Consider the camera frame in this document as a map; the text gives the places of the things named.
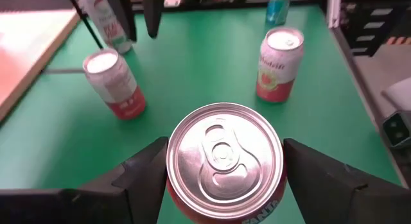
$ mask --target teal can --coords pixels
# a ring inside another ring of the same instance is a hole
[[[268,0],[266,21],[274,26],[283,25],[289,7],[290,0]]]

